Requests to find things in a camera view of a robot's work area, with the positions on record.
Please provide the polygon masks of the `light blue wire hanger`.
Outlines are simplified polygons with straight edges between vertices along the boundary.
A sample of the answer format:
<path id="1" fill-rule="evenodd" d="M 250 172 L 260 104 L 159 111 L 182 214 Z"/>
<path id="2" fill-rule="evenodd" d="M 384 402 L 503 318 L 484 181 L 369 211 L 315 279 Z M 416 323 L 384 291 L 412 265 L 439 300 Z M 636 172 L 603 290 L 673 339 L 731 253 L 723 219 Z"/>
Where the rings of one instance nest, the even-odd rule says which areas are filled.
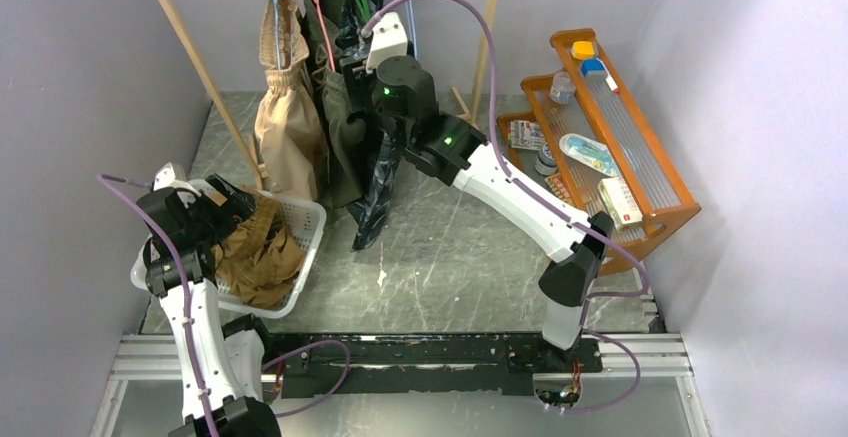
<path id="1" fill-rule="evenodd" d="M 409 33 L 409 38 L 412 46 L 412 55 L 414 57 L 418 57 L 418 37 L 417 37 L 417 29 L 416 29 L 416 19 L 414 14 L 414 7 L 411 0 L 405 2 L 405 11 L 406 11 L 406 28 Z"/>

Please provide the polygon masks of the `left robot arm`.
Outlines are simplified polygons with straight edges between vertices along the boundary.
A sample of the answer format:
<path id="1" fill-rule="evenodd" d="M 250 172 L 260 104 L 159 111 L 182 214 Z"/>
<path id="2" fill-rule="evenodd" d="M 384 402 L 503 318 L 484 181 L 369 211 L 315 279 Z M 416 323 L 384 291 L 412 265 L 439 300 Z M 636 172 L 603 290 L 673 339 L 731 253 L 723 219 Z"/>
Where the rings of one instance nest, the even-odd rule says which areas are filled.
<path id="1" fill-rule="evenodd" d="M 174 436 L 278 436 L 261 372 L 277 345 L 253 314 L 220 321 L 214 246 L 253 217 L 256 201 L 218 175 L 187 181 L 166 166 L 136 207 L 151 231 L 145 285 L 169 321 L 182 379 Z"/>

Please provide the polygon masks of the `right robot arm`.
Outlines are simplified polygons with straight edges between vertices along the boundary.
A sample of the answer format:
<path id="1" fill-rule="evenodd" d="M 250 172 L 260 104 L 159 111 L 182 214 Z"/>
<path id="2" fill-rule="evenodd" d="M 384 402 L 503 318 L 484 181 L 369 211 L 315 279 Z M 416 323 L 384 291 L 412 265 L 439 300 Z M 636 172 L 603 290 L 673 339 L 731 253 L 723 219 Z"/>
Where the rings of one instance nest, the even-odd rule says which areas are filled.
<path id="1" fill-rule="evenodd" d="M 528 235 L 550 263 L 538 280 L 547 300 L 542 363 L 562 371 L 578 356 L 587 294 L 613 231 L 604 212 L 588 215 L 547 191 L 506 160 L 472 124 L 442 111 L 432 75 L 411 55 L 378 64 L 341 62 L 355 116 L 386 131 L 391 161 L 488 205 Z"/>

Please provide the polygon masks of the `white plastic laundry basket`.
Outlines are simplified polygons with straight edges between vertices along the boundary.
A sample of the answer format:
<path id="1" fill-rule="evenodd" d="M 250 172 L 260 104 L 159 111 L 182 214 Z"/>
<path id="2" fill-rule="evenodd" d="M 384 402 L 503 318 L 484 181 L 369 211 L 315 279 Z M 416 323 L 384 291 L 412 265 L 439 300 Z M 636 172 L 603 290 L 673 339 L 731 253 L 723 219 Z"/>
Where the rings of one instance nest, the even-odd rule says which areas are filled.
<path id="1" fill-rule="evenodd" d="M 269 319 L 293 310 L 326 222 L 316 202 L 236 186 L 217 174 L 159 177 L 135 203 L 183 256 L 202 257 L 221 308 Z"/>

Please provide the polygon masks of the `brown shorts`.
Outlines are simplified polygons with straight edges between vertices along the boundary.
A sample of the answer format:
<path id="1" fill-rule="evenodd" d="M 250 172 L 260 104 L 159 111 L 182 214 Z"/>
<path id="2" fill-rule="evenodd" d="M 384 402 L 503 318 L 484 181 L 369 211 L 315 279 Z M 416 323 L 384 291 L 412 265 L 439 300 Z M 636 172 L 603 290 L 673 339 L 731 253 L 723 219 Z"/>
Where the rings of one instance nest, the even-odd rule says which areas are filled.
<path id="1" fill-rule="evenodd" d="M 214 247 L 216 279 L 246 305 L 276 310 L 292 292 L 306 252 L 296 242 L 282 203 L 244 189 L 256 199 L 255 214 Z"/>

